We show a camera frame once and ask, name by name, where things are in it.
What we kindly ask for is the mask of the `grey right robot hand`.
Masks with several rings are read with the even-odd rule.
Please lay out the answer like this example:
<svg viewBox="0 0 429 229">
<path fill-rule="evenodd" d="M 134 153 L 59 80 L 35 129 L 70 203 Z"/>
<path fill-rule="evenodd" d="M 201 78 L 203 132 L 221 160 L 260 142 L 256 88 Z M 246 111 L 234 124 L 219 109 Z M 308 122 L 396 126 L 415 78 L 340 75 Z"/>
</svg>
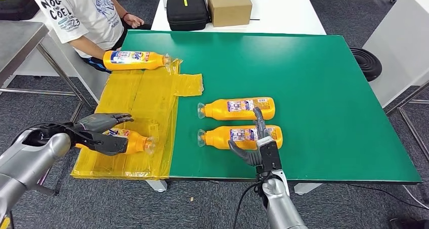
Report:
<svg viewBox="0 0 429 229">
<path fill-rule="evenodd" d="M 258 139 L 256 150 L 247 151 L 239 148 L 232 140 L 228 141 L 231 151 L 240 157 L 246 164 L 254 167 L 260 166 L 260 171 L 271 171 L 282 169 L 280 155 L 276 141 L 271 137 L 265 125 L 262 111 L 259 107 L 253 109 L 256 120 L 254 124 Z"/>
</svg>

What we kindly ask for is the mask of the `person's left hand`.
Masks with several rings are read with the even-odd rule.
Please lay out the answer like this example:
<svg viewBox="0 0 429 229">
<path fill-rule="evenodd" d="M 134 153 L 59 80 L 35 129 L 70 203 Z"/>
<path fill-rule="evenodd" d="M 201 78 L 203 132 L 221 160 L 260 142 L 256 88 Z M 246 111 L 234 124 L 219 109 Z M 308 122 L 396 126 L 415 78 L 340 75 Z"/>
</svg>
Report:
<svg viewBox="0 0 429 229">
<path fill-rule="evenodd" d="M 141 18 L 130 13 L 125 13 L 122 19 L 131 28 L 142 27 L 145 23 Z"/>
</svg>

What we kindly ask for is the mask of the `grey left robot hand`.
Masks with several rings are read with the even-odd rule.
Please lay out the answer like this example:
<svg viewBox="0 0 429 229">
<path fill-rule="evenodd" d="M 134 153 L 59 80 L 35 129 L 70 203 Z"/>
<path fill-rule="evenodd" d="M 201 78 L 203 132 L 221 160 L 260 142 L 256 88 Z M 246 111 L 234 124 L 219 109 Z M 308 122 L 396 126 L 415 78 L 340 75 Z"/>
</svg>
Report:
<svg viewBox="0 0 429 229">
<path fill-rule="evenodd" d="M 74 123 L 76 130 L 103 133 L 118 124 L 133 122 L 129 113 L 95 113 L 84 117 Z"/>
</svg>

